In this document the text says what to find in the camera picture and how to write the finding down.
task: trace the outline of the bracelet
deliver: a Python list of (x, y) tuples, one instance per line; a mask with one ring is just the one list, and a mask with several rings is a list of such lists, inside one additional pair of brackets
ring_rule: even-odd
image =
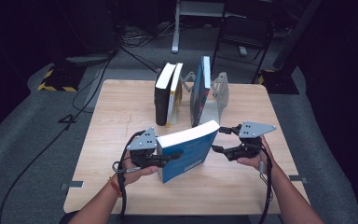
[(123, 194), (121, 193), (120, 188), (117, 186), (115, 181), (113, 181), (112, 176), (109, 176), (109, 179), (107, 180), (107, 182), (110, 183), (110, 186), (112, 186), (112, 188), (115, 190), (115, 192), (117, 193), (118, 197), (121, 198), (123, 196)]

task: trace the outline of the forearm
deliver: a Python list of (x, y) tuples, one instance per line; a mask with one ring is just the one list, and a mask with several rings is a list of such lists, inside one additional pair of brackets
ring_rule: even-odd
[(107, 223), (117, 198), (117, 192), (106, 183), (69, 223)]
[(272, 168), (272, 187), (278, 199), (284, 223), (323, 223), (276, 163)]

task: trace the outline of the chair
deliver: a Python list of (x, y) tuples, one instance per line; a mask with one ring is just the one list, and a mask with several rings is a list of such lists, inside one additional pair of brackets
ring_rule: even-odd
[(213, 70), (216, 52), (219, 50), (220, 43), (258, 50), (253, 61), (263, 50), (258, 63), (248, 62), (249, 60), (246, 62), (241, 61), (241, 63), (257, 66), (252, 80), (252, 83), (255, 83), (269, 48), (269, 43), (274, 35), (275, 21), (279, 18), (280, 14), (280, 7), (275, 2), (267, 0), (226, 0), (214, 48), (211, 69)]

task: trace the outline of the standing book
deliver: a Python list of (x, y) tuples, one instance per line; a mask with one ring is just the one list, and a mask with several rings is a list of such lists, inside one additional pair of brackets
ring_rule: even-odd
[(156, 124), (160, 126), (164, 126), (167, 122), (172, 75), (175, 66), (176, 64), (166, 63), (156, 80), (154, 102), (156, 106)]
[(176, 123), (177, 119), (177, 110), (179, 104), (182, 101), (182, 83), (179, 81), (181, 73), (182, 73), (182, 63), (177, 63), (175, 70), (173, 72), (171, 90), (170, 90), (170, 100), (168, 103), (168, 111), (167, 111), (167, 122), (165, 127), (171, 127), (171, 124)]
[(172, 155), (182, 153), (177, 160), (169, 161), (164, 168), (158, 168), (163, 183), (202, 164), (219, 130), (216, 121), (211, 120), (195, 128), (179, 133), (157, 137), (157, 154)]
[(191, 127), (200, 124), (202, 110), (205, 107), (208, 98), (209, 89), (211, 88), (211, 63), (209, 56), (202, 56), (199, 68), (191, 88), (190, 95), (190, 117)]

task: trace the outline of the hand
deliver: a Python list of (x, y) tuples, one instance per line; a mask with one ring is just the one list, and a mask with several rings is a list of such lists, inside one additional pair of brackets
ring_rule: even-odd
[[(133, 164), (131, 161), (130, 152), (127, 151), (125, 158), (126, 159), (123, 161), (123, 168), (130, 169), (130, 168), (136, 167), (136, 165)], [(126, 179), (126, 181), (124, 182), (124, 186), (134, 183), (135, 181), (139, 180), (141, 178), (141, 176), (143, 176), (143, 175), (152, 175), (157, 170), (158, 170), (157, 166), (149, 166), (142, 170), (138, 170), (138, 171), (131, 172), (131, 173), (126, 173), (126, 174), (124, 174), (124, 177)], [(113, 178), (117, 183), (117, 174), (115, 174), (113, 176)]]
[[(264, 147), (266, 148), (267, 153), (269, 154), (269, 157), (271, 158), (272, 165), (274, 165), (275, 160), (272, 157), (272, 153), (271, 153), (271, 150), (269, 148), (269, 144), (267, 143), (266, 138), (264, 137), (264, 135), (261, 135), (260, 137), (261, 137), (261, 142), (263, 143)], [(261, 154), (261, 160), (264, 162), (264, 172), (266, 172), (267, 171), (267, 156), (263, 152), (260, 152), (260, 154)], [(260, 166), (260, 157), (256, 156), (256, 157), (251, 158), (251, 159), (250, 158), (238, 158), (237, 163), (247, 165), (247, 166), (253, 166), (258, 171), (259, 166)]]

